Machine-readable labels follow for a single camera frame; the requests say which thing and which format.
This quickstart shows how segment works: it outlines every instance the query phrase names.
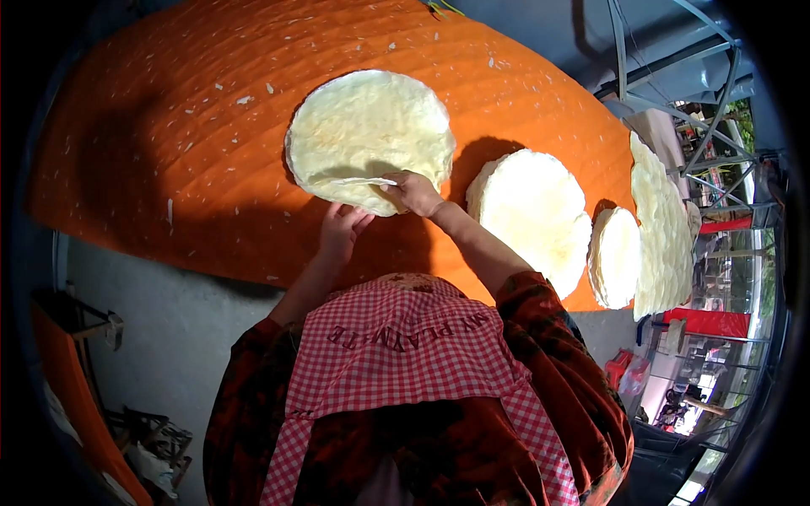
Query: woman's hand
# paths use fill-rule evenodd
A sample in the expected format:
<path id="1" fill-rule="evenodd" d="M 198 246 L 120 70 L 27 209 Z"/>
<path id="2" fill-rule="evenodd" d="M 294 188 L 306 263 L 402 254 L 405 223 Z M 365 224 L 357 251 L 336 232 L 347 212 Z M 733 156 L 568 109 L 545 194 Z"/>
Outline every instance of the woman's hand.
<path id="1" fill-rule="evenodd" d="M 321 247 L 318 256 L 322 260 L 334 262 L 343 267 L 352 259 L 352 251 L 357 237 L 368 227 L 374 215 L 363 212 L 359 207 L 342 210 L 343 204 L 333 202 L 323 218 L 321 226 Z"/>
<path id="2" fill-rule="evenodd" d="M 380 185 L 380 189 L 392 197 L 399 199 L 402 204 L 419 216 L 430 218 L 433 216 L 445 199 L 433 188 L 430 180 L 411 171 L 389 172 L 383 177 L 396 181 L 397 185 Z"/>

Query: concrete floor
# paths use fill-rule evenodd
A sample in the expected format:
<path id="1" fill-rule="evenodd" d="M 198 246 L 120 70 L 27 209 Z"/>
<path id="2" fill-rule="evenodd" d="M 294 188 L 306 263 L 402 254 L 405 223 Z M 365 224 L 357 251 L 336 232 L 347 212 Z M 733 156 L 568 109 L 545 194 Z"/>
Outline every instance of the concrete floor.
<path id="1" fill-rule="evenodd" d="M 77 296 L 125 322 L 121 349 L 103 339 L 90 349 L 101 397 L 167 415 L 194 433 L 194 462 L 180 485 L 183 504 L 206 504 L 203 437 L 230 346 L 264 318 L 281 296 L 277 289 L 214 278 L 130 257 L 70 239 L 68 279 Z M 620 347 L 633 349 L 633 312 L 573 313 L 600 366 Z"/>

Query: metal frame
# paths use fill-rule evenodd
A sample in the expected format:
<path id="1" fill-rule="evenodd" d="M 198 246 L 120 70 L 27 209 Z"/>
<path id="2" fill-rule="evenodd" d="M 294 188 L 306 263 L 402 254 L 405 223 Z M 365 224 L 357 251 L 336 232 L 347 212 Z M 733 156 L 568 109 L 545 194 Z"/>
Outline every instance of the metal frame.
<path id="1" fill-rule="evenodd" d="M 610 83 L 605 83 L 602 88 L 597 91 L 594 95 L 597 99 L 606 101 L 612 99 L 618 99 L 621 102 L 631 101 L 635 102 L 639 105 L 646 106 L 647 108 L 656 108 L 660 111 L 664 111 L 674 117 L 677 117 L 683 121 L 688 122 L 690 125 L 694 125 L 698 128 L 705 130 L 706 132 L 703 134 L 703 139 L 701 140 L 700 146 L 695 150 L 693 155 L 689 158 L 688 162 L 683 167 L 678 167 L 677 170 L 669 171 L 670 173 L 679 173 L 681 177 L 687 177 L 692 179 L 702 185 L 709 186 L 711 189 L 717 190 L 720 192 L 719 197 L 709 206 L 709 209 L 715 208 L 723 202 L 723 199 L 731 199 L 734 202 L 737 202 L 741 206 L 745 206 L 748 209 L 752 209 L 752 206 L 746 202 L 743 202 L 739 198 L 731 195 L 731 192 L 737 189 L 743 182 L 746 176 L 753 172 L 753 170 L 759 165 L 760 160 L 756 154 L 749 153 L 745 150 L 744 147 L 740 146 L 736 142 L 732 141 L 728 136 L 723 134 L 722 132 L 717 131 L 717 127 L 720 124 L 720 121 L 723 120 L 723 111 L 725 110 L 728 102 L 731 98 L 731 90 L 734 88 L 734 83 L 737 77 L 737 69 L 740 66 L 740 59 L 741 59 L 741 50 L 740 45 L 738 44 L 737 40 L 732 37 L 728 32 L 723 30 L 717 23 L 715 23 L 706 13 L 695 7 L 693 4 L 689 3 L 687 0 L 672 0 L 673 2 L 677 3 L 679 6 L 682 6 L 685 10 L 689 11 L 693 15 L 695 15 L 700 21 L 708 25 L 712 28 L 716 35 L 709 37 L 707 39 L 701 40 L 696 44 L 690 45 L 687 48 L 682 49 L 672 55 L 661 58 L 660 60 L 653 62 L 649 65 L 644 65 L 642 68 L 633 70 L 632 72 L 627 72 L 627 53 L 625 49 L 625 26 L 622 23 L 620 17 L 620 7 L 618 0 L 607 0 L 607 6 L 610 10 L 611 21 L 613 25 L 613 36 L 616 39 L 616 52 L 617 52 L 617 75 L 618 78 Z M 726 51 L 730 53 L 730 65 L 728 71 L 728 77 L 726 78 L 726 83 L 723 86 L 723 89 L 720 91 L 720 100 L 718 101 L 718 113 L 714 115 L 710 124 L 706 124 L 703 121 L 695 120 L 694 118 L 690 117 L 688 114 L 685 114 L 678 109 L 668 107 L 666 105 L 657 104 L 651 100 L 648 100 L 644 97 L 631 93 L 629 90 L 639 86 L 643 83 L 649 81 L 653 74 L 661 69 L 667 68 L 669 66 L 687 62 L 693 59 L 702 58 L 709 56 L 711 54 L 719 53 L 721 51 Z M 709 141 L 716 137 L 726 143 L 728 146 L 732 147 L 738 152 L 737 156 L 732 157 L 725 157 L 725 158 L 717 158 L 712 160 L 699 160 L 701 156 L 704 155 L 706 151 L 706 147 L 709 144 Z M 720 189 L 717 186 L 713 185 L 709 181 L 705 181 L 700 177 L 694 176 L 693 172 L 698 172 L 702 169 L 710 168 L 710 167 L 717 167 L 719 165 L 725 164 L 742 164 L 747 161 L 752 162 L 751 166 L 748 167 L 743 175 L 729 188 L 729 189 Z"/>

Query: red cloth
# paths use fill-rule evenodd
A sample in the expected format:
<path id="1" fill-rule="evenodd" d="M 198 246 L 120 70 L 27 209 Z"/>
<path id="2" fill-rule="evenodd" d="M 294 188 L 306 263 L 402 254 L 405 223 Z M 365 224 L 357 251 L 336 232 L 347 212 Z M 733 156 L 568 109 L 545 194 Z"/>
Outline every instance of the red cloth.
<path id="1" fill-rule="evenodd" d="M 675 308 L 665 311 L 663 314 L 664 323 L 669 323 L 670 320 L 686 320 L 686 332 L 691 334 L 746 338 L 748 336 L 748 327 L 751 324 L 751 315 L 725 311 Z"/>
<path id="2" fill-rule="evenodd" d="M 730 219 L 728 221 L 714 221 L 710 223 L 703 223 L 701 225 L 701 234 L 711 234 L 714 232 L 722 232 L 724 230 L 744 230 L 751 228 L 752 218 Z"/>
<path id="3" fill-rule="evenodd" d="M 579 505 L 560 438 L 531 373 L 506 346 L 497 310 L 443 280 L 432 288 L 404 291 L 375 280 L 307 316 L 260 506 L 292 503 L 316 419 L 463 398 L 500 399 L 549 503 Z"/>

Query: orange cloth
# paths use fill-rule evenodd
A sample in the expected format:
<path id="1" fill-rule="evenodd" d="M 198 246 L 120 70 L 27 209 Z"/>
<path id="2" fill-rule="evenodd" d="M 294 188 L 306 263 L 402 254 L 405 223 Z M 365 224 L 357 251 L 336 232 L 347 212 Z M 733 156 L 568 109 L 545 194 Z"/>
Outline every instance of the orange cloth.
<path id="1" fill-rule="evenodd" d="M 589 213 L 603 200 L 635 210 L 627 129 L 534 51 L 448 16 L 416 0 L 183 2 L 149 15 L 62 84 L 28 210 L 123 253 L 287 287 L 318 248 L 328 204 L 294 184 L 284 134 L 313 89 L 368 68 L 419 79 L 446 104 L 458 141 L 446 198 L 464 205 L 484 163 L 529 147 L 577 177 Z M 339 285 L 398 271 L 492 303 L 450 238 L 415 215 L 372 222 Z M 564 304 L 600 309 L 584 270 Z"/>
<path id="2" fill-rule="evenodd" d="M 36 302 L 31 324 L 42 358 L 42 373 L 65 408 L 70 425 L 82 441 L 79 451 L 97 473 L 105 472 L 129 493 L 138 506 L 151 505 L 146 489 L 126 464 L 90 394 L 75 341 Z"/>

